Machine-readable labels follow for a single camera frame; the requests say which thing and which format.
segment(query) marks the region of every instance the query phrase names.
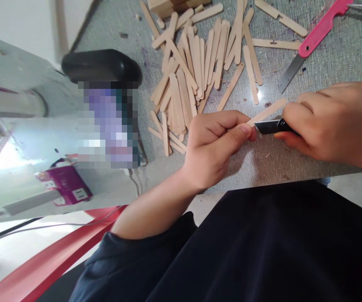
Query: black utility knife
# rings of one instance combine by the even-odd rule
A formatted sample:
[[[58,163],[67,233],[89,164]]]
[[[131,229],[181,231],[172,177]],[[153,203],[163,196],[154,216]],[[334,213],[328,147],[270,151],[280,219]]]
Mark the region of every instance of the black utility knife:
[[[284,119],[256,122],[255,126],[262,134],[274,134],[281,131],[289,131],[300,135],[292,128],[290,128],[290,126],[285,122]]]

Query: fingernail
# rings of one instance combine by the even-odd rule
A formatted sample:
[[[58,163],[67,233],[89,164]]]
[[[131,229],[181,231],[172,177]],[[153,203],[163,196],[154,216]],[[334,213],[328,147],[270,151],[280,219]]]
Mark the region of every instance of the fingernail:
[[[239,127],[245,134],[251,134],[252,132],[252,128],[249,124],[240,124]]]

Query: black sleeve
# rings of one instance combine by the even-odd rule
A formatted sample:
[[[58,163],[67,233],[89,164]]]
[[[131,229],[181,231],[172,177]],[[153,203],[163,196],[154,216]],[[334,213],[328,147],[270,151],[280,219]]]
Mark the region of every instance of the black sleeve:
[[[126,240],[106,233],[86,262],[70,302],[145,301],[196,229],[188,212],[153,237]]]

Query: speckled tabletop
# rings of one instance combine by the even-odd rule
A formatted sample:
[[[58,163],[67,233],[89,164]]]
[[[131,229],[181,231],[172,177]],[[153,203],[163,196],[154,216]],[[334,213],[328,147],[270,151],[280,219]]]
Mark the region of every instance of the speckled tabletop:
[[[233,21],[236,1],[213,0],[214,4],[219,2],[223,3],[224,11],[218,16]],[[322,15],[324,6],[323,0],[279,0],[269,3],[309,29],[309,32]],[[256,8],[253,0],[249,0],[249,5],[255,10],[250,24],[253,38],[303,40]],[[135,18],[136,13],[142,16],[141,21]],[[198,34],[205,40],[215,19],[212,17],[197,24]],[[127,33],[129,37],[120,38],[120,32]],[[139,168],[138,173],[144,189],[161,182],[184,162],[184,155],[176,151],[170,157],[165,157],[162,142],[147,131],[148,126],[153,127],[149,120],[149,111],[153,109],[150,95],[162,77],[160,67],[163,59],[162,52],[151,47],[151,36],[151,30],[143,17],[138,0],[102,0],[76,49],[79,52],[114,48],[133,58],[142,68],[143,83],[139,88],[138,119],[149,164]],[[247,72],[244,71],[224,110],[237,109],[253,117],[264,109],[265,103],[273,103],[282,97],[277,84],[297,52],[259,47],[255,50],[264,80],[263,86],[259,87],[259,104],[254,105],[252,102]],[[306,71],[296,75],[283,94],[289,102],[294,102],[302,92],[316,91],[336,82],[362,81],[362,14],[349,11],[344,17],[335,18],[333,30],[306,60],[303,67]],[[220,91],[212,91],[205,113],[216,111],[235,69],[236,66],[233,64],[230,70],[224,73],[225,83]],[[232,157],[228,176],[209,191],[307,180],[356,171],[358,169],[355,167],[315,161],[285,148],[271,135],[260,135],[257,142],[245,144],[242,150]]]

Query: right hand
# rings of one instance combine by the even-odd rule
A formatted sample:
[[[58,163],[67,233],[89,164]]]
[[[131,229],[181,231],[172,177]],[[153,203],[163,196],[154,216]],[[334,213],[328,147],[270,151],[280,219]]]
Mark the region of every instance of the right hand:
[[[279,132],[276,139],[314,159],[362,168],[362,82],[301,94],[283,118],[302,137]]]

